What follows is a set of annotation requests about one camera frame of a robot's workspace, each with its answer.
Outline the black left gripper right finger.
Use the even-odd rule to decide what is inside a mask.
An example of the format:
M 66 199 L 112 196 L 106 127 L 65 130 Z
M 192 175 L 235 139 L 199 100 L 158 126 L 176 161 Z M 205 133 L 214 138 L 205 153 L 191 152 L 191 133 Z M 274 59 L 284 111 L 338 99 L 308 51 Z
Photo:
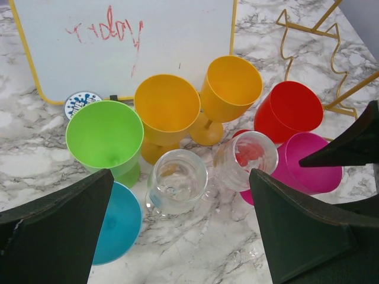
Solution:
M 378 283 L 378 195 L 329 204 L 261 170 L 249 181 L 273 283 Z

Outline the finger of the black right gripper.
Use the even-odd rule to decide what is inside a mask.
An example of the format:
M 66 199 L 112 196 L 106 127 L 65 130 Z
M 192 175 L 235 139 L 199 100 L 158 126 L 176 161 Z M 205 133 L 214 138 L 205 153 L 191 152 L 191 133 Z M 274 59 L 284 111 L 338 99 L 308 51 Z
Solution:
M 301 167 L 364 166 L 378 163 L 378 101 L 322 149 L 299 160 Z

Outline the orange plastic wine glass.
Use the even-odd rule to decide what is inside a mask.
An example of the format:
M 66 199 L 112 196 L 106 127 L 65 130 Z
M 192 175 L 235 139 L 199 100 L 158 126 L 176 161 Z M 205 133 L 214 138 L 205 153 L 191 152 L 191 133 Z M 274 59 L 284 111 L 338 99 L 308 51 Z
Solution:
M 200 114 L 200 97 L 185 79 L 154 75 L 144 80 L 134 96 L 144 126 L 142 157 L 155 164 L 166 152 L 179 149 Z

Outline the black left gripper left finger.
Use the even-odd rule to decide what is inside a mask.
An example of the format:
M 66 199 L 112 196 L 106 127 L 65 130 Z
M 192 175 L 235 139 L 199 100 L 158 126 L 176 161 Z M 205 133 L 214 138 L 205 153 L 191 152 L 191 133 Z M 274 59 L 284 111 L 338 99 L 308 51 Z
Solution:
M 1 283 L 86 283 L 114 178 L 100 170 L 1 212 Z

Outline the green plastic wine glass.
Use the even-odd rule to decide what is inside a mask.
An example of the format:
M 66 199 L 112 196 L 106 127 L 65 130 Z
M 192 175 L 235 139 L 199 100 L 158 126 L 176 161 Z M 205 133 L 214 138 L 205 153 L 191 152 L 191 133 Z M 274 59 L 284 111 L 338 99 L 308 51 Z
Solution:
M 71 155 L 88 171 L 109 169 L 115 181 L 128 188 L 140 177 L 143 123 L 128 105 L 99 101 L 79 110 L 66 128 Z

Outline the red plastic wine glass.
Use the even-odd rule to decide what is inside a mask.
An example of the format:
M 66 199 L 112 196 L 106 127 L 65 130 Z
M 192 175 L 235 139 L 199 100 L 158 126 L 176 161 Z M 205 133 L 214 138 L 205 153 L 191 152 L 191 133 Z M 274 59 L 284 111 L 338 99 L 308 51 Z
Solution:
M 294 134 L 313 131 L 322 121 L 323 106 L 318 96 L 302 83 L 283 81 L 256 110 L 253 129 L 282 144 Z

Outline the yellow plastic wine glass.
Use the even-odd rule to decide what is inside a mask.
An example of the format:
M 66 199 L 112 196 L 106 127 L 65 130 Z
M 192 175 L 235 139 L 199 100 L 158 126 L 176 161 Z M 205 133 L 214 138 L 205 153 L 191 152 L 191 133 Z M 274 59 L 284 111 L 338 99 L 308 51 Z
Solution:
M 213 60 L 200 90 L 201 110 L 191 138 L 213 146 L 224 134 L 223 124 L 241 117 L 260 97 L 263 81 L 257 68 L 237 56 Z

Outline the blue plastic wine glass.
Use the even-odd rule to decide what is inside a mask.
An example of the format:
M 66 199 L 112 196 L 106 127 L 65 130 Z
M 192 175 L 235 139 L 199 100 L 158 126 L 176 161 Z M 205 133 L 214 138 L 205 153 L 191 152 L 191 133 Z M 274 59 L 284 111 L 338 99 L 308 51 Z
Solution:
M 114 182 L 92 264 L 110 263 L 125 255 L 139 237 L 142 222 L 143 211 L 134 193 Z

